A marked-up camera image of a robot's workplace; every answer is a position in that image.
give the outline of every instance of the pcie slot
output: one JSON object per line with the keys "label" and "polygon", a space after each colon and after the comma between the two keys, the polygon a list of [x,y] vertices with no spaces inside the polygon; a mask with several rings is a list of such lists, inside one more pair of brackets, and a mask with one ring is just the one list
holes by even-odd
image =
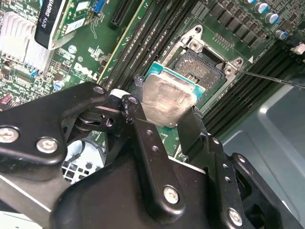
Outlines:
{"label": "pcie slot", "polygon": [[[155,0],[150,4],[144,18],[141,21],[141,24],[134,32],[134,35],[128,42],[127,47],[123,51],[122,55],[120,55],[117,64],[115,65],[110,76],[104,83],[105,85],[107,85],[111,80],[111,89],[121,88],[118,84],[118,81],[124,76],[124,71],[130,62],[129,60],[131,59],[130,57],[134,56],[136,48],[143,42],[145,35],[153,26],[153,23],[156,21],[161,11],[164,9],[166,3],[166,0]],[[155,4],[158,4],[157,10],[154,9]]]}
{"label": "pcie slot", "polygon": [[116,26],[120,26],[126,17],[127,12],[130,9],[130,6],[132,5],[133,0],[123,0],[121,1],[117,11],[114,14],[114,17],[111,21],[112,24]]}

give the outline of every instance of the motherboard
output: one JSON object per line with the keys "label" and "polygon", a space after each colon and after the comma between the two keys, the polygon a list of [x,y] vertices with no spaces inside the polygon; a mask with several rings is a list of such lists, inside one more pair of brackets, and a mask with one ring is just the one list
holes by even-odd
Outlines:
{"label": "motherboard", "polygon": [[[184,111],[196,105],[210,112],[245,77],[238,70],[258,64],[276,42],[305,59],[301,0],[2,0],[0,6],[0,103],[18,106],[86,81],[126,90],[142,101],[168,155],[182,161],[175,126]],[[87,141],[104,148],[102,133]]]}

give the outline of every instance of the silver capacitor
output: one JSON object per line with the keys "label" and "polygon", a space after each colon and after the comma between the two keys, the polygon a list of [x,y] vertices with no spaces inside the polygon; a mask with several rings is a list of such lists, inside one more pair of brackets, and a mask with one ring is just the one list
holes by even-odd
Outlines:
{"label": "silver capacitor", "polygon": [[288,36],[288,33],[286,33],[285,31],[281,31],[281,30],[277,30],[275,31],[275,37],[279,40],[286,40]]}
{"label": "silver capacitor", "polygon": [[275,24],[278,21],[278,15],[276,13],[268,13],[265,16],[265,22],[269,24]]}
{"label": "silver capacitor", "polygon": [[258,2],[254,6],[254,11],[256,13],[266,13],[268,10],[268,4],[264,2]]}

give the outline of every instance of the circuit chip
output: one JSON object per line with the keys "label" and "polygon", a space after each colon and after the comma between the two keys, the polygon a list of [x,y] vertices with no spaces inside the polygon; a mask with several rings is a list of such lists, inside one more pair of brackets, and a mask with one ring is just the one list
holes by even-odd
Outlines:
{"label": "circuit chip", "polygon": [[234,32],[241,24],[239,23],[239,21],[234,18],[228,25],[227,25],[227,29]]}
{"label": "circuit chip", "polygon": [[61,81],[63,79],[63,73],[56,73],[54,75],[54,81]]}
{"label": "circuit chip", "polygon": [[233,6],[234,6],[234,3],[233,2],[230,2],[228,5],[227,5],[227,10],[230,10],[230,9],[232,9],[233,8]]}
{"label": "circuit chip", "polygon": [[284,21],[284,23],[281,25],[281,29],[283,31],[287,31],[291,27],[291,23],[289,21]]}
{"label": "circuit chip", "polygon": [[248,34],[243,38],[243,42],[245,42],[246,44],[249,44],[253,39],[255,38],[255,34],[250,31],[248,32]]}
{"label": "circuit chip", "polygon": [[252,42],[250,44],[250,48],[257,49],[262,43],[263,43],[263,40],[256,37],[256,39],[252,40]]}
{"label": "circuit chip", "polygon": [[10,68],[8,68],[8,67],[6,67],[6,66],[3,66],[3,67],[1,68],[1,73],[4,75],[4,78],[5,78],[5,76],[9,76],[9,74],[10,74]]}
{"label": "circuit chip", "polygon": [[298,26],[299,29],[304,30],[305,29],[305,21],[301,22]]}
{"label": "circuit chip", "polygon": [[242,13],[243,13],[243,11],[241,9],[238,9],[235,13],[235,17],[238,18]]}
{"label": "circuit chip", "polygon": [[235,33],[235,35],[239,38],[243,38],[248,33],[247,27],[242,25]]}
{"label": "circuit chip", "polygon": [[222,16],[218,19],[218,21],[222,24],[222,25],[225,25],[229,19],[232,17],[232,15],[228,12],[228,11],[225,11]]}
{"label": "circuit chip", "polygon": [[249,16],[246,16],[244,19],[243,19],[243,24],[247,24],[247,22],[250,20],[250,17]]}
{"label": "circuit chip", "polygon": [[219,3],[216,3],[214,7],[211,9],[210,14],[218,18],[218,16],[222,13],[223,10],[224,10],[223,7]]}

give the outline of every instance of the capacitor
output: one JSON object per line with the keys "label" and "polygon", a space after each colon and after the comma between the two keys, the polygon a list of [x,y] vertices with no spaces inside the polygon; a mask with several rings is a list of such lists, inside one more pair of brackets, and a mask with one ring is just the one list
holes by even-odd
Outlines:
{"label": "capacitor", "polygon": [[244,2],[247,4],[253,4],[256,3],[256,0],[244,0]]}
{"label": "capacitor", "polygon": [[275,37],[276,37],[277,39],[282,40],[282,41],[285,40],[285,39],[287,38],[287,36],[288,36],[288,33],[284,32],[284,31],[277,30],[277,31],[275,32]]}
{"label": "capacitor", "polygon": [[276,13],[268,13],[265,16],[265,22],[274,24],[278,21],[278,15]]}
{"label": "capacitor", "polygon": [[6,96],[0,99],[0,103],[8,104],[12,99],[13,99],[13,95],[7,94]]}
{"label": "capacitor", "polygon": [[54,91],[60,91],[65,86],[64,81],[55,81],[53,84]]}
{"label": "capacitor", "polygon": [[268,10],[268,4],[264,2],[258,2],[254,6],[254,11],[256,13],[265,13]]}

